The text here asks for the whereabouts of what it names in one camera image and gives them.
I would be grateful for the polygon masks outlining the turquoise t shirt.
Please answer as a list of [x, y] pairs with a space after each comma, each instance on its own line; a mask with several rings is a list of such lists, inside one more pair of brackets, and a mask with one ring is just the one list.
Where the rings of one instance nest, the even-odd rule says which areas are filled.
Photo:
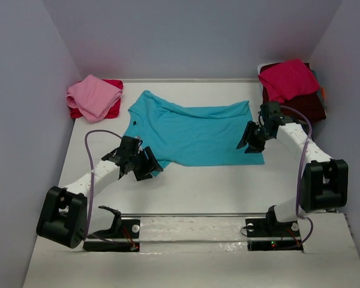
[[262, 154], [237, 149], [252, 120], [248, 101], [229, 106], [182, 107], [143, 91], [130, 106], [125, 135], [139, 137], [162, 168], [263, 165]]

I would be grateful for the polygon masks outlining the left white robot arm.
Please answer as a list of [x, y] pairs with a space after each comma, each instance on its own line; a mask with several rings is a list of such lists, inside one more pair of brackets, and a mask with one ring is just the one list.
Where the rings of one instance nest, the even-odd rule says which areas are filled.
[[117, 148], [94, 164], [85, 139], [90, 172], [62, 188], [53, 186], [47, 191], [37, 235], [68, 248], [76, 248], [89, 235], [96, 237], [89, 231], [95, 196], [130, 172], [142, 181], [163, 171], [152, 149], [142, 148], [142, 143], [138, 138], [124, 136]]

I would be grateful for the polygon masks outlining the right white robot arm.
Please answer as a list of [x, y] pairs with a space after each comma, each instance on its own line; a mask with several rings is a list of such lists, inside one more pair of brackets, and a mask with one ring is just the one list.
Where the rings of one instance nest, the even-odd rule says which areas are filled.
[[269, 140], [277, 140], [298, 161], [298, 181], [294, 198], [274, 205], [266, 213], [266, 223], [275, 226], [305, 219], [308, 215], [344, 207], [347, 203], [349, 167], [323, 152], [304, 131], [297, 119], [282, 113], [276, 101], [262, 104], [260, 122], [248, 122], [237, 147], [247, 154], [264, 151]]

